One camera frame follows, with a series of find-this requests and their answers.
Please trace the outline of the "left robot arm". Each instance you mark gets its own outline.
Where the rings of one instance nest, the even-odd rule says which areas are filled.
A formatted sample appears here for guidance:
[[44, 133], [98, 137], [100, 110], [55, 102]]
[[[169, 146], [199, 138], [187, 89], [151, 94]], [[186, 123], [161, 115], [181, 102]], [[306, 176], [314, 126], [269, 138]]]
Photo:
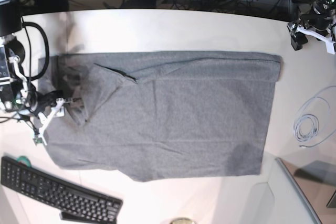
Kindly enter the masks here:
[[327, 53], [335, 54], [335, 0], [294, 0], [309, 4], [309, 11], [287, 24], [291, 45], [295, 51], [308, 42], [307, 36], [325, 43]]

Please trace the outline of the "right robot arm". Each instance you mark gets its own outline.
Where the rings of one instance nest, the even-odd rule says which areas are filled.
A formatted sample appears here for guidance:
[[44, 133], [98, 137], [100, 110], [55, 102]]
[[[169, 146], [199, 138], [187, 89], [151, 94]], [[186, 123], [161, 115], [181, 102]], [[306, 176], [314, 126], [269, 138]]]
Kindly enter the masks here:
[[[45, 61], [36, 75], [24, 73], [22, 64], [26, 59], [25, 48], [15, 33], [28, 27], [36, 28], [43, 39]], [[49, 117], [62, 117], [65, 105], [73, 102], [63, 91], [55, 90], [42, 94], [33, 81], [42, 78], [48, 71], [56, 73], [57, 58], [50, 57], [49, 42], [44, 30], [33, 22], [24, 22], [20, 0], [1, 0], [1, 123], [9, 120], [29, 121], [46, 119], [44, 111], [51, 109]]]

